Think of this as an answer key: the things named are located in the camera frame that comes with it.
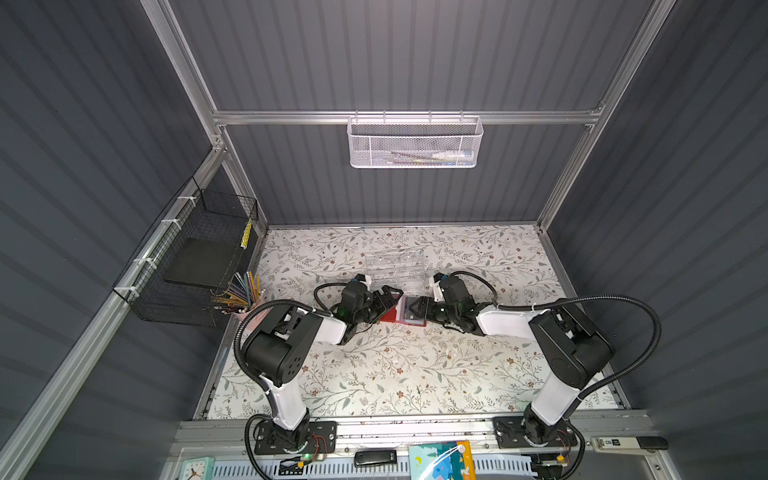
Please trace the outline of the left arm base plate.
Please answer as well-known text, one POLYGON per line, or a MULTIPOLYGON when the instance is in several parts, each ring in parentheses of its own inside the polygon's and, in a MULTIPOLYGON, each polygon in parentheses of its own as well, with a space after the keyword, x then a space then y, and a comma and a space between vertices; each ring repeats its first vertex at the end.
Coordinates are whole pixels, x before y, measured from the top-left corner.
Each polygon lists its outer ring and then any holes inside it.
POLYGON ((338 423, 333 421, 303 422, 289 431, 272 421, 261 420, 250 439, 257 455, 329 454, 335 451, 337 430, 338 423))

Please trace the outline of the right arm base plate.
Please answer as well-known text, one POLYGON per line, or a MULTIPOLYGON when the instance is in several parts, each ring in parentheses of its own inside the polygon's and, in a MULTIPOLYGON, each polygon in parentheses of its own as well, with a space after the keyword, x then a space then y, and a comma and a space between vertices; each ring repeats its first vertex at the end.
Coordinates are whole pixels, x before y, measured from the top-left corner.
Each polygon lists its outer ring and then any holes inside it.
POLYGON ((543 448, 577 446, 575 431, 565 422, 547 425, 524 416, 500 416, 492 419, 493 431, 500 448, 543 448))

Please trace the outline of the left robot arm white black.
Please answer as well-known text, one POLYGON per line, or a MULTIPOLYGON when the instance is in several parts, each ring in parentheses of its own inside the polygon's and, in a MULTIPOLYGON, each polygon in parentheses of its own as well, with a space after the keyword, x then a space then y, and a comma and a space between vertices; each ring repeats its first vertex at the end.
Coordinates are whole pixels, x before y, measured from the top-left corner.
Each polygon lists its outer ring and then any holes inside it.
POLYGON ((309 422, 297 377, 313 345, 348 343, 395 310, 404 292, 389 285, 372 290, 370 279, 358 275, 321 284, 313 297, 315 306, 292 299, 265 302, 244 317, 233 340, 235 361, 266 394, 273 425, 290 434, 309 422))

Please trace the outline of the red leather card holder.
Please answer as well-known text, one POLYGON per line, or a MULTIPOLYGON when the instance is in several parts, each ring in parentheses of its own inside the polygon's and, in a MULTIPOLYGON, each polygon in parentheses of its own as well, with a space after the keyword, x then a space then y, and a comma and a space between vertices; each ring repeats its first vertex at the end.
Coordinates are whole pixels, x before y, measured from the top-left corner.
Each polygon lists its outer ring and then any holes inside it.
POLYGON ((381 322, 425 327, 427 319, 424 301, 421 297, 404 295, 389 312, 384 314, 381 322))

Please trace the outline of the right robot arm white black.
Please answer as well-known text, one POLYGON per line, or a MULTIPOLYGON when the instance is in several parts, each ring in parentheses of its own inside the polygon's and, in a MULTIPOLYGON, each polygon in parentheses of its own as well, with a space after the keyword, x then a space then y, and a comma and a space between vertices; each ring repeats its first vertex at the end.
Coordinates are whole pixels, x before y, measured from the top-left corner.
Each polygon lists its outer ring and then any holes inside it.
POLYGON ((432 287, 432 295, 406 300, 405 311, 459 333, 516 337, 538 345, 550 374, 524 410, 520 428, 534 446, 544 445, 565 430, 581 403, 579 395, 615 353, 582 307, 591 299, 503 305, 487 280, 468 271, 437 274, 432 287))

